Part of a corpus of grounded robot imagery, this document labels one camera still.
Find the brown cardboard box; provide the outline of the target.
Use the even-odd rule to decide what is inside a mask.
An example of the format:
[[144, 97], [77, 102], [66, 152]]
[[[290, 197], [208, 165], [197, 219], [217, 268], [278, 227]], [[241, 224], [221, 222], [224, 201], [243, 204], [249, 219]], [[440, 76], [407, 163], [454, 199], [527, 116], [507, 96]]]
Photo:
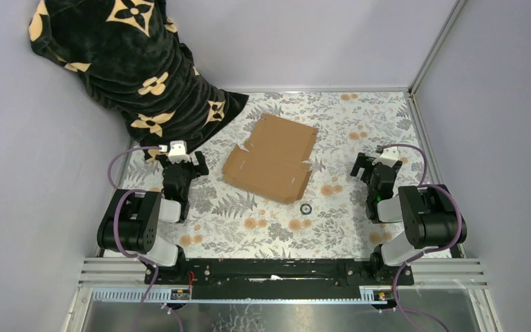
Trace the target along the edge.
[[317, 134], [314, 127], [263, 113], [250, 137], [227, 157], [223, 180], [278, 203], [294, 203], [310, 180], [308, 159]]

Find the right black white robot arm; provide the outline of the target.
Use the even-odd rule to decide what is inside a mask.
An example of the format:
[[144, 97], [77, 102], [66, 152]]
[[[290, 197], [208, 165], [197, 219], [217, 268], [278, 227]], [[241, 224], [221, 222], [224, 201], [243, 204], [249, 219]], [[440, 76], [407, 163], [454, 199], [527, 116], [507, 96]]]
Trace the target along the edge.
[[366, 214], [377, 224], [400, 223], [403, 232], [376, 246], [370, 255], [371, 280], [388, 284], [396, 266], [408, 264], [427, 252], [450, 249], [466, 240], [467, 226], [445, 185], [400, 186], [395, 180], [402, 163], [396, 148], [385, 149], [374, 158], [359, 153], [351, 176], [366, 185]]

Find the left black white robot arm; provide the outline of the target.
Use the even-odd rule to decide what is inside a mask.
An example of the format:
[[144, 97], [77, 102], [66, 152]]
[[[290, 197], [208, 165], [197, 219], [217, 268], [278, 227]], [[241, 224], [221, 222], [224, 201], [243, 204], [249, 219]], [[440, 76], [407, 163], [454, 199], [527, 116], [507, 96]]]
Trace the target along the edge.
[[169, 164], [162, 172], [161, 192], [117, 189], [97, 229], [103, 250], [123, 254], [151, 266], [161, 266], [160, 275], [179, 284], [187, 274], [183, 250], [157, 235], [160, 223], [182, 223], [189, 212], [189, 189], [194, 179], [209, 170], [202, 152], [193, 160]]

